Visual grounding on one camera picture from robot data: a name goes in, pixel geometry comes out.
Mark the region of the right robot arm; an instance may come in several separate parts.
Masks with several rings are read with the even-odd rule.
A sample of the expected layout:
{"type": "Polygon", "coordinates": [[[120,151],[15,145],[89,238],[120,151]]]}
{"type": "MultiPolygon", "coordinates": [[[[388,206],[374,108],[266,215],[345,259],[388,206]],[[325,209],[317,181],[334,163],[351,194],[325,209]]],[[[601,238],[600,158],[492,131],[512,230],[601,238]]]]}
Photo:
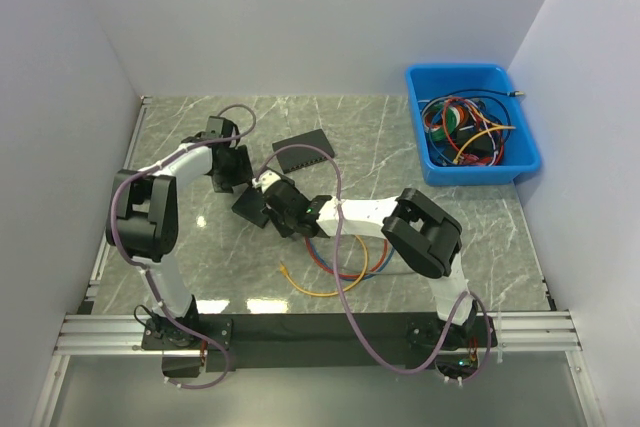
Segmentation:
{"type": "Polygon", "coordinates": [[[406,188],[397,197],[381,200],[339,200],[330,195],[308,199],[294,182],[274,172],[263,174],[254,186],[263,198],[264,212],[283,237],[332,238],[341,233],[388,241],[412,271],[428,280],[443,340],[461,346],[473,337],[473,319],[462,311],[451,313],[458,297],[468,291],[460,255],[461,225],[423,193],[406,188]]]}

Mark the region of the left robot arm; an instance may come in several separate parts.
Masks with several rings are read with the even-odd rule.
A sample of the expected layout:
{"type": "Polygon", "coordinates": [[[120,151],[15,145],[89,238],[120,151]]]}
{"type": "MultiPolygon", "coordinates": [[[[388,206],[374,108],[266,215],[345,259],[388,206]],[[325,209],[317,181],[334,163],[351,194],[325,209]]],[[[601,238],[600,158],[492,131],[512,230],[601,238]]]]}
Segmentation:
{"type": "Polygon", "coordinates": [[[231,194],[248,184],[253,172],[243,136],[231,120],[211,116],[203,131],[168,156],[137,171],[123,169],[114,178],[107,242],[138,268],[157,301],[150,312],[151,335],[180,349],[199,341],[201,324],[172,253],[179,233],[178,193],[203,176],[216,193],[231,194]]]}

